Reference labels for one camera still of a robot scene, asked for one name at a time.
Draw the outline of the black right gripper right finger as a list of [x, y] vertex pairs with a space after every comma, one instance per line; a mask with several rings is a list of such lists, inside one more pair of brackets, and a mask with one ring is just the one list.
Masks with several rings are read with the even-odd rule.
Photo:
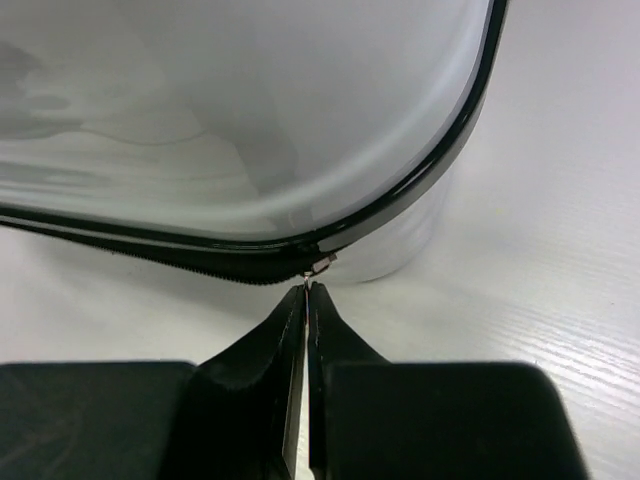
[[393, 363], [307, 290], [318, 479], [585, 479], [561, 396], [521, 362]]

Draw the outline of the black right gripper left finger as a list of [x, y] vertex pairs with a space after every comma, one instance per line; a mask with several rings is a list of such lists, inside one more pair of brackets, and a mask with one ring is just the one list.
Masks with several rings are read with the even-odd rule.
[[11, 363], [1, 368], [5, 479], [291, 479], [305, 293], [202, 364]]

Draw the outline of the space astronaut kids suitcase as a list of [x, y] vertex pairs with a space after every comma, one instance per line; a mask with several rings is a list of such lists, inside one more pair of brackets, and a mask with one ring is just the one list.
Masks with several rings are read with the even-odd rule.
[[504, 1], [5, 1], [1, 221], [247, 284], [431, 239]]

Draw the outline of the silver zipper pull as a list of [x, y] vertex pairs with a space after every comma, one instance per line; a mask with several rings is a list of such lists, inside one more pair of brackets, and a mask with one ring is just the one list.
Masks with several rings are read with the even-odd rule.
[[329, 269], [336, 259], [337, 259], [337, 255], [333, 253], [318, 260], [317, 262], [313, 263], [308, 269], [306, 269], [301, 274], [304, 288], [306, 290], [310, 290], [313, 278], [324, 273], [327, 269]]

